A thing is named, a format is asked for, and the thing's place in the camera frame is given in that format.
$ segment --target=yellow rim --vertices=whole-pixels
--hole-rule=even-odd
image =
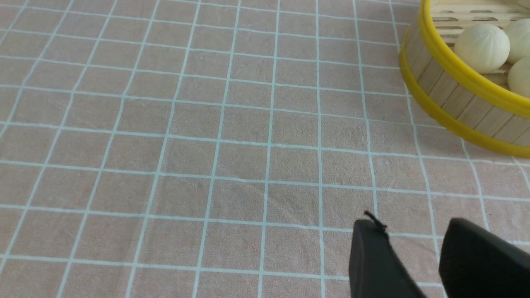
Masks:
[[[410,71],[409,62],[407,61],[407,55],[405,54],[407,47],[407,30],[405,38],[403,39],[403,47],[400,52],[400,69],[401,75],[405,84],[409,88],[410,93],[416,99],[418,104],[435,119],[440,125],[452,131],[457,136],[473,143],[478,146],[484,147],[493,152],[497,152],[505,155],[512,155],[517,157],[530,158],[530,148],[524,146],[518,146],[509,144],[503,141],[499,141],[494,138],[490,138],[482,133],[479,133],[468,126],[465,126],[460,121],[451,117],[448,113],[442,110],[434,101],[427,95],[420,85],[414,79],[412,72]]]
[[[432,21],[430,0],[421,2],[418,22],[425,46],[450,76],[490,104],[521,117],[530,118],[530,99],[492,83],[467,66],[449,49]]]

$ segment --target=white grid line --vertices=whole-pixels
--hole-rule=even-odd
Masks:
[[[528,191],[530,191],[530,179],[528,178],[528,175],[526,174],[525,169],[523,168],[523,164],[521,164],[515,157],[512,157],[515,164],[519,167],[521,170],[521,173],[523,173],[523,177],[525,178],[526,187],[528,188]]]
[[[392,0],[388,0],[388,6],[390,8],[390,15],[392,16],[392,21],[395,21],[395,15],[394,15],[394,8]],[[399,45],[399,35],[398,35],[398,29],[396,27],[396,24],[394,22],[394,37],[396,44]],[[400,46],[397,47],[397,54],[399,55],[400,52]],[[414,124],[414,116],[412,113],[412,105],[411,105],[411,99],[410,99],[410,93],[407,88],[407,85],[405,82],[403,82],[403,86],[405,87],[405,93],[407,94],[407,106],[409,109],[409,115],[410,115],[410,123]],[[427,203],[429,206],[429,219],[431,224],[431,232],[433,236],[436,236],[436,223],[434,220],[434,208],[432,206],[432,192],[430,189],[430,183],[429,183],[429,177],[427,176],[427,170],[425,168],[425,164],[423,162],[423,157],[421,154],[421,148],[420,148],[420,142],[418,140],[418,127],[413,125],[412,126],[413,133],[414,133],[414,144],[416,145],[416,151],[418,152],[418,160],[420,162],[421,167],[421,173],[423,174],[423,179],[425,180],[425,188],[427,189]],[[434,243],[434,251],[436,254],[436,261],[440,263],[440,247],[438,246],[438,241],[436,239],[433,240]]]
[[[480,211],[482,212],[482,220],[484,221],[484,227],[486,228],[487,231],[490,231],[490,224],[488,223],[488,217],[486,216],[486,207],[484,205],[484,198],[482,197],[482,184],[480,183],[479,174],[476,171],[475,164],[471,161],[469,157],[469,152],[467,151],[467,148],[465,146],[464,139],[461,138],[460,143],[462,144],[462,149],[464,150],[465,157],[467,160],[469,160],[471,170],[473,171],[473,176],[475,177],[477,191],[479,192]]]
[[[219,77],[214,77],[214,76],[203,76],[203,75],[190,75],[190,74],[181,74],[182,76],[184,77],[196,77],[196,78],[207,78],[207,79],[212,79],[212,80],[225,80],[223,78],[219,78]],[[238,79],[230,79],[229,81],[231,82],[241,82],[241,83],[253,83],[253,84],[259,84],[259,85],[268,85],[270,86],[271,83],[268,83],[268,82],[258,82],[258,81],[251,81],[251,80],[238,80]],[[309,90],[316,90],[316,87],[314,86],[303,86],[303,85],[293,85],[293,84],[279,84],[279,83],[276,83],[276,86],[281,86],[281,87],[295,87],[295,88],[300,88],[300,89],[309,89]],[[13,88],[13,87],[20,87],[18,85],[9,85],[9,84],[0,84],[0,87],[9,87],[9,88]],[[25,86],[24,87],[25,89],[29,89],[29,90],[59,90],[59,91],[62,91],[62,92],[65,92],[64,89],[53,89],[53,88],[46,88],[46,87],[33,87],[33,86]],[[327,88],[327,87],[320,87],[320,90],[325,90],[325,91],[337,91],[337,92],[344,92],[344,93],[360,93],[360,91],[358,90],[348,90],[348,89],[337,89],[337,88]],[[77,91],[76,93],[78,94],[89,94],[89,95],[102,95],[102,96],[105,96],[103,94],[109,94],[109,96],[111,97],[116,97],[116,94],[113,94],[113,93],[98,93],[98,92],[89,92],[89,91]],[[385,95],[385,96],[391,96],[391,97],[405,97],[405,94],[399,94],[399,93],[388,93],[388,92],[374,92],[374,91],[366,91],[365,92],[366,94],[372,94],[372,95]],[[130,98],[138,98],[138,99],[142,99],[142,98],[147,98],[149,99],[149,97],[136,97],[136,96],[125,96],[125,98],[127,97],[130,97]]]
[[[266,234],[267,234],[267,212],[269,208],[269,176],[270,176],[270,158],[271,158],[271,147],[272,147],[272,128],[274,120],[274,101],[276,92],[276,67],[277,67],[277,56],[278,56],[278,30],[280,27],[280,3],[278,0],[276,4],[276,34],[274,36],[274,53],[272,62],[272,80],[271,80],[271,91],[270,91],[270,112],[269,112],[269,135],[267,141],[267,161],[265,168],[265,184],[263,191],[263,227],[261,228],[261,242],[260,242],[260,272],[265,271],[265,251],[266,251]],[[258,276],[258,298],[263,295],[263,274]]]
[[[99,37],[103,36],[105,28],[107,27],[107,24],[109,23],[110,15],[111,15],[112,11],[114,10],[114,8],[116,7],[117,2],[118,2],[117,0],[114,0],[114,2],[112,4],[112,8],[109,11],[109,15],[105,19],[105,23],[103,24],[103,27],[100,30]],[[81,71],[81,73],[79,75],[79,78],[77,79],[77,82],[76,82],[75,86],[73,87],[73,90],[77,90],[77,88],[79,87],[79,85],[81,83],[81,80],[82,80],[84,74],[86,73],[86,70],[88,69],[88,65],[90,64],[90,61],[92,61],[92,59],[94,57],[94,54],[95,54],[96,49],[98,47],[98,44],[99,44],[99,41],[96,40],[96,42],[94,43],[94,46],[92,47],[92,51],[90,52],[89,58],[87,60],[87,66],[85,66],[83,68],[83,70]],[[72,93],[70,95],[69,107],[72,106],[73,101],[74,101],[74,94]],[[122,110],[123,110],[123,100],[121,101],[120,111],[119,111],[118,116],[116,118],[116,121],[114,123],[114,129],[113,129],[114,131],[116,131],[117,128],[118,128],[118,123],[120,121],[120,115],[121,115]],[[64,114],[63,120],[61,122],[61,126],[64,126],[64,124],[66,123],[66,119],[68,119],[68,113],[69,113],[69,109],[67,109],[65,114]],[[61,127],[58,129],[58,132],[57,132],[58,135],[60,134],[60,131],[62,131]],[[77,251],[77,247],[78,247],[79,242],[81,240],[81,234],[83,233],[83,228],[84,228],[84,225],[85,225],[86,220],[88,218],[88,211],[90,210],[90,206],[92,205],[92,201],[94,200],[95,192],[96,192],[96,190],[98,188],[99,181],[101,180],[101,176],[102,176],[102,173],[103,173],[102,169],[105,167],[105,163],[107,161],[107,156],[109,154],[110,147],[111,147],[113,139],[114,139],[114,134],[111,134],[110,137],[109,137],[109,140],[107,142],[107,146],[105,148],[105,154],[103,156],[103,160],[101,161],[101,165],[100,165],[100,169],[98,171],[98,175],[96,176],[96,180],[94,182],[94,186],[93,186],[92,191],[90,193],[89,201],[88,201],[88,203],[86,205],[85,213],[83,214],[83,219],[81,220],[81,223],[79,225],[79,229],[77,230],[77,235],[75,237],[74,245],[73,245],[72,250],[70,252],[70,258],[69,258],[70,260],[68,261],[68,263],[66,265],[65,271],[63,273],[63,277],[61,279],[61,284],[59,286],[59,290],[57,291],[57,296],[56,296],[57,298],[61,298],[62,295],[63,295],[63,291],[64,291],[64,288],[66,286],[66,282],[68,280],[68,275],[70,273],[70,269],[72,268],[72,260],[75,258],[75,252]],[[53,149],[54,149],[54,147],[52,146],[50,148],[50,155],[52,154]]]
[[[353,3],[353,6],[354,6],[354,13],[355,13],[355,17],[357,17],[357,5],[356,5],[356,0],[352,0],[352,3]],[[355,36],[357,37],[357,40],[360,38],[359,36],[359,25],[358,25],[358,22],[357,20],[355,20]],[[361,88],[361,99],[363,101],[363,114],[364,114],[364,119],[365,119],[365,122],[366,122],[366,150],[367,150],[367,154],[368,154],[368,163],[370,165],[370,175],[372,175],[372,187],[373,187],[373,190],[372,190],[372,202],[373,202],[373,205],[374,205],[374,215],[375,216],[378,216],[379,215],[379,211],[378,211],[378,206],[377,206],[377,192],[375,191],[376,189],[376,186],[377,186],[377,181],[376,181],[376,178],[375,178],[375,170],[374,170],[374,160],[372,158],[372,149],[371,149],[371,142],[372,142],[372,139],[370,138],[370,121],[368,119],[368,110],[366,108],[366,93],[365,93],[365,90],[364,90],[364,78],[363,78],[363,60],[362,60],[362,55],[361,55],[361,46],[360,46],[360,42],[357,41],[357,58],[359,59],[359,79],[360,79],[360,88]]]
[[[68,262],[67,258],[55,258],[55,257],[41,257],[41,256],[25,256],[25,255],[11,255],[10,259],[14,260],[31,260],[31,261],[42,261],[42,262]],[[75,264],[86,264],[86,265],[98,265],[98,266],[123,266],[132,267],[133,263],[130,262],[113,262],[113,261],[99,261],[99,260],[88,260],[88,259],[74,259]],[[184,271],[197,271],[197,267],[190,266],[177,266],[177,265],[161,265],[161,264],[137,264],[138,268],[150,268],[150,269],[169,269],[169,270],[184,270]],[[260,271],[257,270],[245,270],[245,269],[229,269],[229,268],[201,268],[202,272],[213,272],[213,273],[235,273],[235,274],[251,274],[258,275]],[[320,275],[314,274],[303,274],[303,273],[290,273],[290,272],[276,272],[276,271],[264,271],[264,275],[267,276],[281,276],[281,277],[297,277],[297,278],[318,278]],[[326,275],[324,279],[327,281],[348,281],[347,276],[331,276]],[[429,286],[429,287],[442,287],[440,283],[425,283],[417,282],[418,286]]]
[[[210,49],[200,49],[200,48],[193,48],[190,49],[190,51],[201,51],[201,52],[212,52],[217,54],[227,54],[229,55],[229,51],[219,51],[219,50],[210,50]],[[243,57],[253,57],[253,58],[264,58],[264,59],[273,59],[274,56],[266,56],[266,55],[257,55],[257,54],[246,54],[246,53],[234,53],[234,55],[237,56],[243,56]],[[35,60],[33,57],[19,57],[19,56],[5,56],[0,55],[0,59],[12,59],[12,60]],[[278,60],[285,60],[285,61],[296,61],[296,62],[313,62],[316,63],[316,59],[301,59],[301,58],[290,58],[290,57],[277,57]],[[49,62],[49,63],[55,63],[55,64],[63,64],[63,65],[75,65],[75,66],[87,66],[85,63],[77,63],[77,62],[67,62],[67,61],[61,61],[61,60],[51,60],[51,59],[40,59],[42,62]],[[337,62],[337,61],[320,61],[320,63],[326,63],[326,64],[335,64],[335,65],[346,65],[346,66],[358,66],[358,64],[355,63],[345,63],[345,62]],[[132,71],[131,68],[127,67],[119,67],[119,66],[110,66],[110,65],[102,65],[102,64],[91,64],[89,65],[91,67],[95,68],[105,68],[105,69],[115,69],[119,71]],[[399,67],[394,66],[379,66],[379,65],[367,65],[366,67],[370,68],[379,68],[379,69],[393,69],[393,70],[399,70]],[[172,74],[172,75],[180,75],[185,74],[184,71],[181,73],[173,73],[173,72],[165,72],[165,71],[154,71],[152,69],[138,69],[138,72],[145,72],[145,73],[155,73],[155,74]]]
[[[315,12],[316,12],[316,59],[320,60],[320,18],[319,18],[319,0],[315,1]],[[316,64],[316,109],[319,114],[319,124],[318,124],[318,157],[319,157],[319,244],[320,244],[320,275],[322,279],[320,280],[320,295],[322,298],[326,297],[326,281],[324,275],[326,272],[325,265],[325,244],[324,244],[324,201],[323,201],[323,190],[322,184],[323,181],[323,170],[322,170],[322,107],[320,100],[320,63]]]
[[[65,19],[67,11],[72,6],[73,2],[74,2],[74,0],[70,0],[70,2],[68,4],[68,7],[66,8],[65,13],[63,13],[61,19],[59,20],[58,24],[56,25],[56,27],[54,29],[54,33],[57,33],[57,30],[59,30],[59,27],[61,26],[63,20]],[[11,118],[13,117],[13,115],[15,113],[16,107],[17,107],[17,105],[18,105],[18,103],[20,101],[20,97],[21,97],[20,95],[22,94],[23,86],[25,85],[26,81],[29,79],[29,77],[32,75],[33,71],[35,70],[35,68],[36,68],[36,66],[37,66],[37,64],[39,62],[39,59],[43,57],[46,49],[51,44],[51,40],[52,40],[52,38],[50,38],[47,41],[46,45],[44,46],[44,48],[42,49],[42,52],[39,55],[39,58],[37,58],[37,60],[35,60],[35,62],[33,63],[32,67],[30,69],[30,71],[28,72],[27,76],[24,78],[24,80],[22,82],[22,86],[21,86],[21,88],[19,89],[19,91],[17,93],[16,99],[15,99],[15,103],[13,104],[13,108],[11,109],[10,115],[9,115],[9,117],[7,119],[8,122],[11,120]],[[73,94],[70,95],[70,101],[68,103],[68,106],[66,107],[66,111],[65,111],[65,114],[63,116],[63,120],[61,122],[62,125],[66,121],[66,117],[68,115],[68,111],[69,111],[70,107],[72,106],[72,99],[73,99]],[[5,131],[6,131],[6,127],[7,127],[7,125],[5,125],[2,128],[2,131],[0,132],[0,139],[2,139],[2,137],[3,137],[3,135],[4,135]],[[42,175],[44,174],[44,170],[46,169],[46,165],[48,164],[48,162],[51,159],[51,155],[52,155],[52,152],[54,151],[54,147],[55,147],[55,145],[57,143],[57,139],[59,138],[60,132],[61,132],[61,130],[58,129],[57,132],[55,133],[55,136],[54,136],[53,141],[51,143],[50,149],[49,149],[48,154],[46,156],[46,160],[44,162],[44,165],[42,166],[42,168],[41,168],[41,170],[40,170],[40,172],[39,172],[39,174],[37,176],[37,179],[36,179],[36,181],[35,181],[35,183],[33,185],[33,188],[31,190],[30,197],[28,198],[28,201],[27,201],[26,206],[25,206],[26,208],[22,212],[22,215],[21,215],[21,217],[19,219],[19,222],[17,223],[17,226],[15,228],[15,232],[13,233],[11,241],[9,242],[9,245],[7,246],[7,249],[6,249],[6,255],[7,256],[9,256],[9,254],[11,253],[11,250],[13,249],[13,246],[15,244],[15,240],[18,237],[18,234],[19,234],[20,229],[22,227],[22,223],[24,222],[26,214],[28,213],[28,209],[27,208],[29,206],[31,206],[31,202],[33,201],[33,198],[35,196],[35,192],[37,191],[37,188],[39,186],[40,179],[42,178]],[[7,260],[7,258],[4,258],[2,260],[2,263],[0,264],[0,275],[2,274],[2,272],[3,272],[4,268],[5,268],[6,260]]]
[[[151,27],[153,25],[153,20],[155,18],[156,12],[158,10],[159,3],[160,3],[160,0],[157,0],[156,3],[155,3],[155,6],[153,8],[153,12],[151,14],[151,19],[149,20],[149,24],[147,25],[147,29],[146,29],[146,32],[145,32],[145,35],[144,35],[144,39],[142,41],[142,45],[140,47],[140,51],[138,53],[138,56],[136,57],[136,62],[135,62],[135,66],[134,66],[135,70],[132,72],[130,80],[129,80],[129,84],[127,85],[126,89],[123,92],[124,95],[127,93],[127,91],[130,88],[130,85],[131,85],[131,83],[133,81],[133,78],[134,78],[134,75],[135,75],[135,71],[138,68],[138,65],[140,63],[140,59],[142,58],[142,53],[143,53],[144,48],[145,48],[145,43],[147,42],[147,39],[149,37],[149,33],[151,32]],[[189,39],[188,39],[188,46],[189,46],[189,44],[191,44],[192,34],[193,34],[193,27],[192,27],[192,31],[190,31],[190,36],[189,36]],[[188,60],[188,51],[186,51],[186,54],[184,56],[184,61],[182,63],[182,69],[184,69],[184,67],[186,66],[187,60]],[[179,77],[179,84],[177,86],[177,89],[181,85],[180,84],[181,80],[182,80],[182,78]],[[134,255],[133,266],[132,266],[131,272],[129,274],[129,280],[127,282],[127,290],[126,290],[126,293],[125,293],[125,297],[126,298],[130,297],[130,293],[131,293],[131,291],[133,289],[133,283],[134,283],[134,278],[135,278],[135,275],[136,275],[136,268],[137,268],[137,264],[138,264],[138,258],[140,256],[140,252],[142,250],[142,244],[143,244],[144,238],[145,238],[145,231],[147,229],[147,224],[148,224],[148,221],[149,221],[149,218],[148,218],[147,214],[151,212],[151,206],[153,204],[153,198],[154,198],[154,194],[155,194],[155,191],[156,191],[156,186],[158,184],[158,177],[159,177],[159,173],[161,171],[162,163],[163,163],[163,160],[164,160],[164,152],[165,152],[165,148],[166,148],[166,145],[167,145],[167,134],[169,133],[169,131],[171,129],[171,122],[173,120],[174,111],[175,111],[175,102],[173,101],[171,103],[171,112],[170,112],[169,119],[167,121],[166,132],[165,132],[165,136],[164,136],[164,141],[162,143],[162,148],[161,148],[161,151],[160,151],[160,156],[158,157],[158,165],[156,167],[156,173],[155,173],[155,177],[153,179],[153,185],[151,186],[151,193],[149,194],[149,200],[147,202],[146,211],[145,211],[145,214],[144,214],[144,220],[142,222],[142,230],[140,231],[140,235],[138,237],[138,243],[137,243],[137,247],[136,247],[136,251],[135,251],[135,255]]]
[[[194,1],[175,1],[170,0],[174,2],[185,2],[185,3],[192,3],[196,4],[197,2]],[[217,3],[202,3],[202,6],[217,6],[217,7],[229,7],[229,8],[237,8],[235,5],[227,5],[227,4],[217,4]],[[0,7],[20,7],[18,5],[10,5],[10,4],[0,4]],[[51,11],[51,12],[64,12],[63,10],[58,10],[54,8],[45,8],[45,7],[37,7],[37,6],[31,6],[28,7],[28,9],[32,10],[40,10],[40,11]],[[266,8],[256,8],[256,7],[246,7],[241,6],[241,9],[244,10],[253,10],[253,11],[261,11],[261,12],[274,12],[276,13],[276,10],[269,10]],[[107,16],[106,14],[100,14],[100,13],[90,13],[90,12],[81,12],[81,11],[70,11],[70,13],[76,13],[76,14],[82,14],[82,15],[92,15],[92,16]],[[307,16],[315,16],[314,13],[304,13],[304,12],[295,12],[295,11],[281,11],[280,13],[285,14],[295,14],[295,15],[307,15]],[[326,15],[326,14],[317,14],[319,17],[328,17],[330,19],[338,19],[338,20],[354,20],[354,17],[344,17],[344,16],[336,16],[336,15]],[[150,19],[144,18],[144,17],[134,17],[134,16],[124,16],[124,15],[111,15],[111,17],[114,17],[116,19],[127,19],[127,20],[137,20],[137,21],[150,21]],[[386,23],[386,24],[392,24],[392,21],[382,21],[382,20],[370,20],[370,19],[358,19],[360,21],[367,21],[367,22],[374,22],[374,23]],[[159,20],[159,19],[153,19],[154,22],[166,22],[166,23],[174,23],[174,24],[186,24],[191,25],[191,23],[188,22],[179,22],[179,21],[167,21],[167,20]],[[408,25],[407,23],[397,23],[398,25]]]
[[[13,29],[13,27],[15,26],[15,24],[18,22],[18,20],[20,18],[20,15],[22,15],[22,12],[24,11],[26,6],[28,5],[29,1],[30,0],[25,0],[24,4],[22,4],[22,6],[18,6],[18,5],[9,6],[9,7],[18,8],[19,12],[16,14],[15,18],[13,19],[13,21],[11,22],[9,27],[7,27],[7,29],[5,30],[6,33],[4,34],[4,36],[2,36],[2,38],[0,38],[0,46],[2,45],[2,43],[5,40],[5,38],[7,37],[7,32],[11,31]]]
[[[206,235],[208,232],[208,222],[210,219],[210,208],[211,208],[211,200],[214,195],[214,184],[215,184],[215,173],[217,171],[217,163],[219,162],[219,151],[221,146],[221,139],[223,134],[223,124],[224,124],[224,115],[225,115],[225,107],[226,107],[226,101],[228,100],[228,87],[230,85],[230,77],[232,76],[232,64],[234,61],[234,49],[235,49],[235,41],[236,41],[236,35],[237,35],[237,28],[239,25],[239,14],[241,11],[241,0],[238,0],[237,3],[237,11],[235,14],[235,21],[234,21],[234,34],[232,35],[232,47],[230,52],[230,59],[228,62],[228,70],[226,72],[226,83],[225,83],[225,92],[223,94],[223,104],[221,106],[221,112],[219,116],[219,129],[217,131],[217,139],[215,144],[215,154],[214,154],[214,161],[211,166],[211,175],[212,178],[210,179],[210,185],[208,189],[208,200],[206,203],[206,211],[205,211],[205,218],[204,218],[204,224],[202,226],[202,235],[201,235],[201,242],[199,247],[199,257],[197,259],[197,272],[195,273],[195,282],[193,284],[193,294],[192,297],[196,298],[197,293],[199,291],[199,280],[200,280],[200,272],[202,267],[202,259],[204,257],[204,249],[206,245]]]
[[[0,161],[0,163],[5,164],[14,164],[14,165],[26,165],[26,166],[43,166],[39,163],[31,162],[10,162],[10,161]],[[65,169],[65,170],[87,170],[87,171],[100,171],[100,169],[82,167],[82,166],[66,166],[66,165],[53,165],[47,164],[46,167],[54,169]],[[143,174],[143,175],[155,175],[156,172],[141,172],[141,171],[129,171],[129,170],[118,170],[118,169],[102,169],[103,172],[109,173],[123,173],[123,174]],[[194,174],[179,174],[179,173],[160,173],[161,176],[168,177],[179,177],[179,178],[199,178],[199,179],[216,179],[216,180],[226,180],[226,181],[237,181],[237,182],[247,182],[247,183],[265,183],[265,180],[259,179],[240,179],[234,177],[223,177],[223,176],[208,176],[208,175],[194,175]],[[296,181],[281,181],[281,180],[269,180],[269,184],[277,185],[287,185],[287,186],[312,186],[318,187],[319,183],[314,182],[296,182]],[[354,185],[335,185],[323,183],[322,187],[326,188],[337,188],[337,189],[356,189],[356,190],[373,190],[373,187],[367,186],[354,186]],[[395,192],[400,194],[418,194],[426,195],[427,191],[425,190],[408,190],[408,189],[396,189],[396,188],[375,188],[376,191],[384,192]],[[478,195],[468,195],[468,194],[457,194],[449,192],[430,192],[434,196],[451,196],[459,198],[480,198]],[[514,198],[514,197],[502,197],[502,196],[483,196],[484,199],[492,200],[503,200],[503,201],[521,201],[521,202],[530,202],[530,198]]]
[[[171,22],[171,21],[155,21],[156,23],[176,23],[180,24],[178,22]],[[215,25],[196,25],[196,27],[205,27],[205,28],[215,28],[215,29],[233,29],[233,27],[223,27],[223,26],[215,26]],[[31,34],[39,34],[39,35],[51,35],[51,33],[45,33],[45,32],[36,32],[36,31],[27,31],[27,30],[19,30],[19,29],[11,29],[11,32],[20,32],[20,33],[31,33]],[[253,33],[261,33],[261,34],[270,34],[273,35],[274,32],[270,31],[260,31],[256,29],[243,29],[239,28],[238,31],[246,31],[246,32],[253,32]],[[6,29],[0,29],[0,32],[7,32]],[[303,34],[294,34],[294,33],[278,33],[280,36],[292,36],[292,37],[304,37],[304,38],[316,38],[314,36],[310,35],[303,35]],[[68,37],[68,38],[77,38],[77,39],[85,39],[85,40],[95,40],[94,37],[84,37],[84,36],[75,36],[75,35],[67,35],[67,34],[56,34],[58,37]],[[352,38],[343,38],[343,37],[320,37],[320,39],[324,40],[343,40],[343,41],[356,41],[356,39]],[[123,42],[123,43],[130,43],[133,45],[139,45],[141,42],[139,41],[130,41],[130,40],[118,40],[118,39],[101,39],[102,41],[116,41],[116,42]],[[382,42],[382,41],[370,41],[370,40],[361,40],[361,42],[364,43],[373,43],[377,45],[386,45],[386,46],[395,46],[394,43],[390,42]],[[162,43],[146,43],[148,46],[161,46],[161,47],[169,47],[169,48],[182,48],[179,46],[172,46],[172,45],[165,45]]]
[[[25,207],[21,205],[7,205],[0,204],[0,208],[4,209],[13,209],[13,210],[24,210]],[[89,215],[100,215],[100,216],[113,216],[113,217],[124,217],[124,218],[143,218],[144,213],[120,213],[120,212],[107,212],[107,211],[85,211],[80,209],[63,209],[63,208],[50,208],[50,207],[37,207],[30,206],[27,208],[31,211],[41,211],[41,212],[51,212],[51,213],[66,213],[66,214],[85,214]],[[172,215],[156,215],[148,214],[149,219],[157,220],[172,220],[172,221],[187,221],[187,222],[204,222],[203,217],[185,217],[185,216],[172,216]],[[353,229],[342,228],[342,227],[320,227],[312,225],[301,225],[301,224],[289,224],[289,223],[280,223],[280,222],[254,222],[254,221],[240,221],[240,220],[226,220],[223,218],[210,218],[209,222],[212,223],[225,223],[225,224],[236,224],[236,225],[250,225],[250,226],[273,226],[273,227],[287,227],[295,228],[301,230],[311,230],[324,232],[339,232],[339,233],[348,233],[351,234]],[[443,239],[443,235],[431,235],[431,234],[415,234],[415,233],[403,233],[403,232],[389,232],[392,237],[402,237],[402,238],[415,238],[415,239]],[[508,243],[515,245],[524,245],[530,246],[530,241],[519,241],[519,240],[506,240]]]

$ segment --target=steamed bun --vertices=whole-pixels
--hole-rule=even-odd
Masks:
[[[510,39],[508,62],[515,64],[524,57],[530,56],[530,19],[522,19],[504,27]]]
[[[455,54],[476,72],[491,73],[506,62],[510,54],[510,40],[500,28],[478,24],[458,36]]]

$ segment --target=grid pattern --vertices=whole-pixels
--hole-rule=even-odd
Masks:
[[[401,80],[417,5],[0,0],[0,297],[346,297],[365,209],[432,297],[451,217],[530,250],[530,161]]]

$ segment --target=steamer basket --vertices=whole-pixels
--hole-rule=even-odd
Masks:
[[[403,79],[420,106],[456,135],[491,151],[530,157],[530,99],[508,90],[511,67],[480,75],[452,51],[478,23],[503,28],[530,18],[511,0],[423,0],[400,53]]]

